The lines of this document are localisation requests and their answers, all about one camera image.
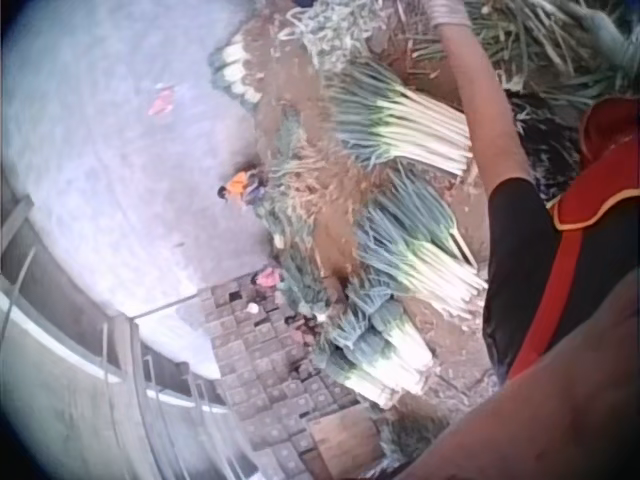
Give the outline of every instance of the dirt floor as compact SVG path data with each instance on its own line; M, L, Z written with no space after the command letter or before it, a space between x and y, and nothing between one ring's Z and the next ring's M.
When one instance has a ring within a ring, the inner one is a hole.
M323 195L324 203L315 221L314 245L317 252L314 256L324 275L346 278L358 268L354 256L354 215L366 201L375 182L355 166L332 140L332 134L326 127L327 107L319 79L299 42L279 42L276 39L277 32L287 25L283 14L290 8L288 1L273 1L270 11L254 19L247 27L251 29L251 37L256 39L253 55L261 63L256 65L257 71L264 72L264 78L256 79L256 84L264 92L255 113L258 151L268 165L274 152L274 137L283 105L291 105L301 112L309 144L323 151L326 158L318 178L318 194ZM412 13L412 18L419 18L415 13ZM407 56L403 32L414 27L400 20L402 16L394 11L389 30L372 39L379 58L392 66L409 85L455 105L458 98L450 72L442 65L413 64ZM425 174L450 203L458 219L460 233L478 264L486 270L489 254L486 197L475 168L470 167L458 182ZM497 388L481 336L482 299L478 302L478 314L464 323L444 319L417 300L409 299L405 303L434 352L437 364L427 380L424 394L420 397L405 395L398 406L423 410L429 404L438 412L457 418Z

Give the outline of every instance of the black sleeve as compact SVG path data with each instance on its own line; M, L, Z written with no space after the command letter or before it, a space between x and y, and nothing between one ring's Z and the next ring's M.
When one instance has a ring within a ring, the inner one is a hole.
M534 185L519 178L505 180L491 193L489 232L484 337L504 378L533 321L560 236Z

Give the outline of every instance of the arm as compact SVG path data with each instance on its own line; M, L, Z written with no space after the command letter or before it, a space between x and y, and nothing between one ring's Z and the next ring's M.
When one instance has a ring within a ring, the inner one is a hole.
M424 2L458 86L471 150L487 196L508 178L531 180L511 106L487 54L471 31L462 0Z
M640 429L638 274L539 364L445 432L401 480L610 478Z

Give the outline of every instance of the hand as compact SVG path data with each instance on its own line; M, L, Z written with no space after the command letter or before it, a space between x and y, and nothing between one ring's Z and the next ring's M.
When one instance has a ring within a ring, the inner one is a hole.
M435 31L439 25L464 25L471 27L463 0L422 0L429 25Z

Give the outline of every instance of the red vest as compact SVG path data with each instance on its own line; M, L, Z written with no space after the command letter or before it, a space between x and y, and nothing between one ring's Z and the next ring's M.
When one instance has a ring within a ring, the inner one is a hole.
M616 203L640 197L639 105L636 99L609 98L594 105L582 122L584 171L549 207L562 238L509 380L533 365L549 347L571 291L584 231Z

